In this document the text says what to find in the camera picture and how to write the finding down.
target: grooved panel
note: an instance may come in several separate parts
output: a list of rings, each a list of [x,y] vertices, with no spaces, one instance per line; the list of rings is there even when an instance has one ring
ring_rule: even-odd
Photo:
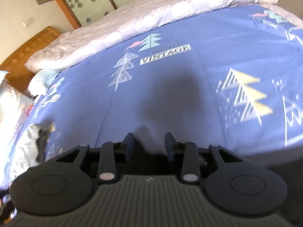
[[[247,219],[217,210],[197,186],[175,176],[123,176],[102,185],[81,208],[61,216],[20,213],[7,227],[291,227],[279,215]]]

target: bed sheet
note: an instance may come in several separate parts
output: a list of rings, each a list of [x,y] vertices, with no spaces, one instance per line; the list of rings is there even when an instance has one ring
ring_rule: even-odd
[[[302,30],[259,5],[179,20],[61,72],[27,125],[53,122],[46,159],[128,132],[151,153],[165,153],[166,132],[241,155],[297,146],[301,38]]]

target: wooden headboard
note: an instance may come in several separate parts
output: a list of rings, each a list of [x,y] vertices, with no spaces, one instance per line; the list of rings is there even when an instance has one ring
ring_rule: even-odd
[[[24,64],[32,54],[48,46],[60,35],[59,31],[48,26],[13,52],[0,65],[0,70],[10,72],[6,75],[9,84],[21,93],[26,93],[25,91],[34,73],[27,70]]]

